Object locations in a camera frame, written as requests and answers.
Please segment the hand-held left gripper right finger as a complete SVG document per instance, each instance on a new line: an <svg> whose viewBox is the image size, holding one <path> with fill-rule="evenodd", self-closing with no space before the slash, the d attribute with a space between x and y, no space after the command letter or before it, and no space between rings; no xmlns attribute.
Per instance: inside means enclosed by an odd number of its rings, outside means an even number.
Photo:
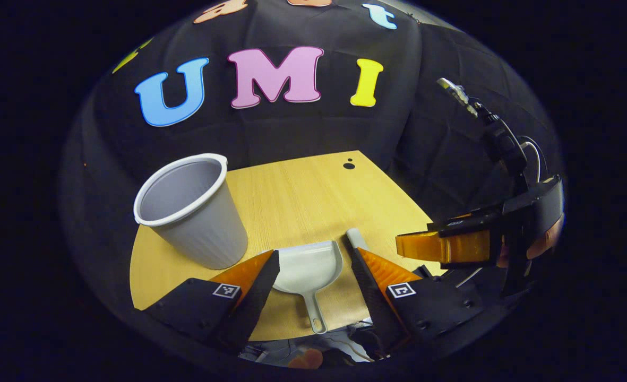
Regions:
<svg viewBox="0 0 627 382"><path fill-rule="evenodd" d="M412 273L360 247L351 268L382 348L411 342L432 345L480 315L485 306L476 288L456 288Z"/></svg>

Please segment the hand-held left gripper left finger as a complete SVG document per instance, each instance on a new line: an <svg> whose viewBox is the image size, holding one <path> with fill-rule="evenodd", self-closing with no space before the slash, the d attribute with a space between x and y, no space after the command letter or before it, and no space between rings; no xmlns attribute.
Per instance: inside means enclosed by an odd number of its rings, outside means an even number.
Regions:
<svg viewBox="0 0 627 382"><path fill-rule="evenodd" d="M211 280L188 278L143 311L209 348L244 348L279 272L279 251L272 249Z"/></svg>

